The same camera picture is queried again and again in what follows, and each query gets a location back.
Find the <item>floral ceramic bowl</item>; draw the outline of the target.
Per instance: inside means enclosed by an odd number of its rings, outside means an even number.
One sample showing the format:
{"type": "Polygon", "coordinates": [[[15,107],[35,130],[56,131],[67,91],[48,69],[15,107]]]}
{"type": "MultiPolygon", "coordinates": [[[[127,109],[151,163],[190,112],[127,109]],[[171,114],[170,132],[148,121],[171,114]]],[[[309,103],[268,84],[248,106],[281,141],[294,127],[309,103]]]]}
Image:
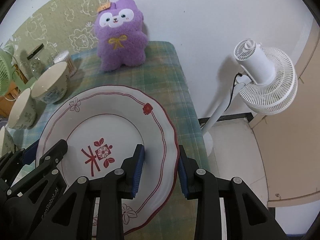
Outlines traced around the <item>floral ceramic bowl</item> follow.
{"type": "Polygon", "coordinates": [[[31,89],[25,89],[15,101],[9,118],[8,127],[11,129],[29,128],[36,119],[36,103],[31,97],[31,89]]]}
{"type": "Polygon", "coordinates": [[[15,153],[16,145],[6,127],[3,126],[0,131],[0,157],[4,156],[8,152],[15,153]]]}
{"type": "Polygon", "coordinates": [[[69,70],[65,61],[49,67],[34,83],[31,97],[46,104],[61,100],[68,88],[69,70]]]}

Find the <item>orange wooden chair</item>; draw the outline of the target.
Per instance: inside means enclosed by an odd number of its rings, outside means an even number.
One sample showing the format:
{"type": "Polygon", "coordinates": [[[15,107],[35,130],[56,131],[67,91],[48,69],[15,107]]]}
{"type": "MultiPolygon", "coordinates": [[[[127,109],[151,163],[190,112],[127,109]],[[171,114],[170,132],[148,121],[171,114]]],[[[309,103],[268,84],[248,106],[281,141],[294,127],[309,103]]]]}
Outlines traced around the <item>orange wooden chair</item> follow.
{"type": "Polygon", "coordinates": [[[1,116],[8,118],[10,111],[15,103],[15,100],[20,95],[20,89],[14,81],[11,81],[5,96],[1,96],[1,116]]]}

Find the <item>white plate with red pattern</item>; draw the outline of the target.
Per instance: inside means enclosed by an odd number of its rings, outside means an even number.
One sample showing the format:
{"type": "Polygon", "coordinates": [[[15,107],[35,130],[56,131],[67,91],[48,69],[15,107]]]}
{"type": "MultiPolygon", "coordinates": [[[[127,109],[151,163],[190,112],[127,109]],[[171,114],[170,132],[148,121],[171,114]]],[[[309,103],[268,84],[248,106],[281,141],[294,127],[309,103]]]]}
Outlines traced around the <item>white plate with red pattern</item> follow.
{"type": "Polygon", "coordinates": [[[59,140],[68,145],[57,166],[68,186],[81,176],[104,177],[144,146],[138,192],[121,206],[125,233],[144,227],[168,201],[177,177],[177,135],[164,108],[142,91],[105,85],[72,97],[48,120],[36,159],[59,140]]]}

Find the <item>white standing fan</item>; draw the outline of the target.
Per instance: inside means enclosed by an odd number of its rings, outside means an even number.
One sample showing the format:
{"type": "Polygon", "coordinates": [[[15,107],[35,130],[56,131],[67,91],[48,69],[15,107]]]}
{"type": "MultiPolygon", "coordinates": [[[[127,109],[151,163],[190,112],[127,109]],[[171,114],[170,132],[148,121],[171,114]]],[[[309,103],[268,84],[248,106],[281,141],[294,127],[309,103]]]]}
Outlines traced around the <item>white standing fan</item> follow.
{"type": "Polygon", "coordinates": [[[236,96],[257,114],[275,115],[286,110],[297,94],[298,76],[294,64],[282,50],[262,47],[247,38],[236,45],[233,55],[243,72],[235,75],[230,92],[201,128],[207,155],[213,151],[209,130],[236,96]]]}

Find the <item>beige wooden door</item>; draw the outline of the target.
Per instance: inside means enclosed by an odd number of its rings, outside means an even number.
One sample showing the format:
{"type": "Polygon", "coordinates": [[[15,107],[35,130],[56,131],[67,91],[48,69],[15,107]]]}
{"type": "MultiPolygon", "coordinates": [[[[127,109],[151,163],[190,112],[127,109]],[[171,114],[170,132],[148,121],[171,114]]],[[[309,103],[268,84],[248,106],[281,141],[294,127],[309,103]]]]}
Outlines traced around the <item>beige wooden door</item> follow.
{"type": "Polygon", "coordinates": [[[296,64],[291,105],[253,126],[266,174],[269,207],[319,200],[319,25],[313,22],[296,64]]]}

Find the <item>green cartoon wall mat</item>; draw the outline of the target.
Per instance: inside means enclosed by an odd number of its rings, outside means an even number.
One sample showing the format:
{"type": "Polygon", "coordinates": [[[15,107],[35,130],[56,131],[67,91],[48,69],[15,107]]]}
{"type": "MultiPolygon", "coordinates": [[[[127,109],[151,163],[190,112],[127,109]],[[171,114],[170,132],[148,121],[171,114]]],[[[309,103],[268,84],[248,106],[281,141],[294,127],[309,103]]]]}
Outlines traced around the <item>green cartoon wall mat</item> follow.
{"type": "Polygon", "coordinates": [[[97,46],[94,22],[97,9],[108,0],[50,0],[35,11],[5,42],[15,51],[30,51],[39,44],[52,54],[72,54],[97,46]]]}

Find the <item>green desk fan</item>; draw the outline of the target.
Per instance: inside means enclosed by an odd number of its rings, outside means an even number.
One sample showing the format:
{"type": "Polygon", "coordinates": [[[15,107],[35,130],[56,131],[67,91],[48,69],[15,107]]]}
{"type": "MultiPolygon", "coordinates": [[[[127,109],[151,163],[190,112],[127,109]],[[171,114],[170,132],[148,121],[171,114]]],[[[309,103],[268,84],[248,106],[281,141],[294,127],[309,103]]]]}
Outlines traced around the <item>green desk fan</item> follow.
{"type": "Polygon", "coordinates": [[[12,60],[14,59],[14,47],[7,44],[1,48],[1,96],[9,92],[9,87],[13,82],[20,91],[32,88],[35,77],[32,77],[26,83],[23,81],[22,72],[19,67],[15,67],[12,60]]]}

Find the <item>purple plush toy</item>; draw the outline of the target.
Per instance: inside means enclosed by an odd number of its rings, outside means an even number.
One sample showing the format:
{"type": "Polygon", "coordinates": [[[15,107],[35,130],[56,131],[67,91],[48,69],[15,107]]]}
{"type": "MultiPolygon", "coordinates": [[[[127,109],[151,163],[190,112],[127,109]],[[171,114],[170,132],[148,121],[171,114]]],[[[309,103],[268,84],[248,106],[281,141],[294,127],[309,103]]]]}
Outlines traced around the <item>purple plush toy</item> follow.
{"type": "Polygon", "coordinates": [[[101,69],[111,72],[122,65],[144,63],[148,37],[143,33],[143,13],[134,0],[107,2],[97,9],[94,32],[98,39],[97,55],[101,69]]]}

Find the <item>glass jar with black lid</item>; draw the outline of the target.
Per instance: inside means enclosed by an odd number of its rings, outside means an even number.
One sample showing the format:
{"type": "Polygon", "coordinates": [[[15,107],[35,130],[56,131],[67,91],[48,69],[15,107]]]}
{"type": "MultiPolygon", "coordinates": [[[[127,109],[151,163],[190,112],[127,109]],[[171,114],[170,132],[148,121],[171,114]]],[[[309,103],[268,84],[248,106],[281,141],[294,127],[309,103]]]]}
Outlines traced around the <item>glass jar with black lid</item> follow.
{"type": "Polygon", "coordinates": [[[27,56],[30,70],[35,79],[38,79],[46,68],[46,64],[41,60],[41,57],[43,56],[43,51],[44,44],[40,44],[27,56]]]}

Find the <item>cotton swab container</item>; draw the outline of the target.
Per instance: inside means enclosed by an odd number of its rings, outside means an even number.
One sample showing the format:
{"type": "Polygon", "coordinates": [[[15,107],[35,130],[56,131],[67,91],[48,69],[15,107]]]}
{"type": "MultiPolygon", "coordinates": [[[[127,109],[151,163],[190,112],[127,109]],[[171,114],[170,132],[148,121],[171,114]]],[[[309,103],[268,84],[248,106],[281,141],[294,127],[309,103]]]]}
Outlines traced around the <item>cotton swab container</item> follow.
{"type": "Polygon", "coordinates": [[[71,55],[70,55],[69,51],[67,51],[67,50],[62,51],[61,53],[56,55],[56,57],[54,57],[54,59],[53,59],[53,62],[55,64],[59,63],[59,62],[66,62],[67,69],[69,71],[69,77],[73,76],[77,72],[77,68],[76,68],[73,60],[71,59],[71,55]]]}

